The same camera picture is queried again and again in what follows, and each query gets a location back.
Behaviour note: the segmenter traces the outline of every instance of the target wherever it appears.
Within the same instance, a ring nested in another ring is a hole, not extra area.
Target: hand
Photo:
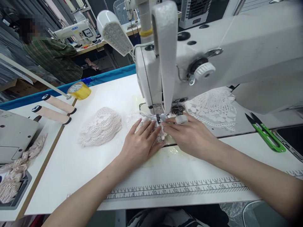
[[[167,118],[166,123],[162,123],[164,132],[174,138],[182,151],[196,158],[210,161],[218,152],[230,147],[218,140],[201,121],[187,113],[184,115],[188,118],[188,123],[184,125],[174,124],[175,118]]]
[[[127,165],[127,169],[133,171],[150,159],[165,143],[158,143],[154,146],[161,126],[158,126],[154,132],[155,121],[146,120],[144,124],[135,133],[142,119],[139,119],[130,129],[125,138],[125,142],[119,157]]]

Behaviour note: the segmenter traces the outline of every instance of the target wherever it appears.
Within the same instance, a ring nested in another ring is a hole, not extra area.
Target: sewing machine lamp
[[[133,50],[133,44],[113,12],[101,11],[97,17],[97,28],[101,37],[123,57]]]

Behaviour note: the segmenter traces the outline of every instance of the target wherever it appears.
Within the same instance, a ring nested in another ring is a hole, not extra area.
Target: worker
[[[188,114],[187,117],[188,123],[185,125],[172,124],[176,123],[175,118],[166,119],[163,123],[164,131],[175,139],[182,151],[239,178],[288,220],[302,218],[300,208],[303,181],[239,152],[218,140],[202,122]],[[164,143],[152,146],[161,130],[158,126],[152,132],[155,122],[145,121],[135,133],[140,121],[141,119],[127,134],[121,153],[98,175],[68,197],[48,217],[43,227],[86,226],[108,193],[164,146]],[[146,209],[137,214],[128,226],[206,226],[198,217],[193,218],[183,209]]]
[[[82,78],[82,68],[70,57],[77,53],[70,44],[44,37],[31,18],[20,18],[19,37],[23,41],[23,50],[42,68],[53,74],[65,84]]]

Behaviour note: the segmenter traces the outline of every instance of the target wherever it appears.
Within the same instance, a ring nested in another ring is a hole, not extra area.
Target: lace pile
[[[20,181],[25,177],[27,163],[29,160],[37,157],[38,154],[40,154],[46,137],[47,134],[39,136],[28,151],[22,153],[21,158],[0,168],[0,173],[8,172],[0,183],[0,202],[8,203],[14,198],[15,195],[17,195],[21,185]]]
[[[232,105],[235,96],[228,87],[209,90],[184,103],[187,112],[212,128],[235,131],[237,109]]]
[[[132,128],[132,126],[134,125],[134,123],[136,123],[137,120],[139,120],[139,118],[142,118],[142,121],[139,124],[139,126],[137,127],[136,132],[143,125],[144,121],[146,121],[146,120],[157,121],[156,115],[152,115],[150,113],[146,113],[146,112],[143,112],[143,111],[132,112],[126,118],[126,133],[128,133],[130,131],[130,129]],[[167,133],[165,133],[163,131],[163,126],[161,125],[161,131],[158,134],[158,137],[157,137],[155,143],[161,143],[161,142],[163,142],[164,139],[165,139],[165,137],[166,137],[166,135],[167,135]]]
[[[108,107],[102,107],[84,123],[79,144],[83,147],[100,146],[114,138],[121,128],[121,116]]]

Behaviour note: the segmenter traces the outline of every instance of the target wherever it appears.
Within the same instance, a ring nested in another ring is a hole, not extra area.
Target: green thread snips
[[[278,138],[272,134],[272,132],[262,123],[262,121],[253,113],[250,113],[252,118],[248,116],[246,117],[252,126],[256,129],[262,139],[266,142],[266,144],[275,152],[285,152],[286,148],[283,144],[278,140]]]

